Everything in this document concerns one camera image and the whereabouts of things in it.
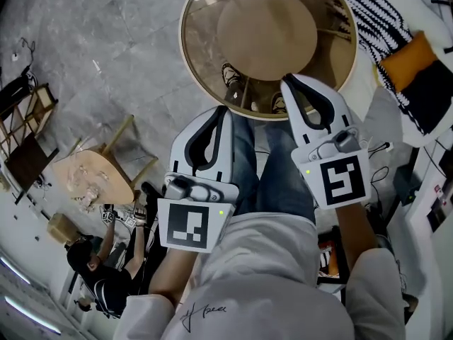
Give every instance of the gray floor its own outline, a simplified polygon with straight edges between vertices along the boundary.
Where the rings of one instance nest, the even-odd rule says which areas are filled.
[[[149,155],[157,156],[159,163],[148,177],[161,185],[173,138],[214,105],[193,83],[180,57],[177,32],[184,2],[7,1],[0,16],[3,83],[17,77],[30,61],[20,38],[34,40],[33,71],[59,99],[45,135],[47,148],[58,146],[63,157],[78,137],[99,133],[99,123],[108,124],[106,132],[112,132],[131,113],[134,130],[120,142],[119,161],[133,176]],[[13,53],[18,54],[16,61]],[[389,164],[393,171],[405,163],[407,153],[402,147],[373,165],[378,169]],[[265,155],[259,158],[263,162]],[[390,196],[386,182],[379,186]]]

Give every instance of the orange cushion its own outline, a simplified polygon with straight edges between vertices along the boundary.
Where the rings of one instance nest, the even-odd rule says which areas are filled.
[[[383,59],[380,65],[389,75],[396,92],[401,92],[414,80],[418,72],[428,68],[436,59],[425,33],[419,31],[414,39],[395,54]]]

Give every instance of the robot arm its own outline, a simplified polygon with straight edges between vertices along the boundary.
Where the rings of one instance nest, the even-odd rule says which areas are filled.
[[[292,160],[319,206],[336,208],[368,198],[368,151],[358,144],[358,129],[350,124],[343,97],[298,74],[285,76],[281,89],[298,146]],[[320,123],[310,121],[300,94],[319,112]],[[213,250],[239,195],[231,183],[233,154],[233,120],[225,106],[199,115],[176,137],[165,175],[165,198],[158,200],[162,246]]]
[[[288,74],[280,84],[294,140],[292,160],[321,209],[359,203],[371,196],[368,146],[343,97],[311,77]],[[302,106],[305,96],[321,116],[313,123]]]

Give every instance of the human arm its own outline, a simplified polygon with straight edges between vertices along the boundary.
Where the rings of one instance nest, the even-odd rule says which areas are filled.
[[[112,251],[113,241],[115,240],[115,219],[108,225],[107,232],[105,233],[104,240],[99,249],[98,257],[102,262],[105,262]]]
[[[135,227],[134,256],[125,265],[125,270],[129,272],[131,279],[137,275],[144,261],[144,228]]]
[[[178,306],[198,253],[170,249],[149,284],[149,294],[162,295]]]
[[[337,208],[350,268],[346,310],[361,340],[405,338],[401,282],[395,258],[377,248],[376,235],[360,204]]]
[[[346,261],[352,270],[360,254],[368,249],[377,248],[376,235],[361,204],[346,205],[337,208],[336,212]]]

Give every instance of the ceiling light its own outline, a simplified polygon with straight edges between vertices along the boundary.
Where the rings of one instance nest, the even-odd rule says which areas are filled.
[[[24,282],[30,285],[30,281],[21,272],[16,270],[14,266],[11,263],[9,263],[4,257],[0,257],[0,260],[5,264],[6,267],[11,269],[18,277],[22,278]]]
[[[58,330],[55,326],[52,326],[48,322],[44,321],[43,319],[40,319],[38,316],[35,316],[34,314],[30,313],[23,307],[21,307],[16,301],[12,300],[8,296],[5,296],[5,301],[12,307],[14,307],[16,310],[18,310],[22,315],[25,315],[29,319],[33,320],[34,322],[37,322],[39,325],[42,325],[44,327],[47,327],[49,330],[61,334],[62,332]]]

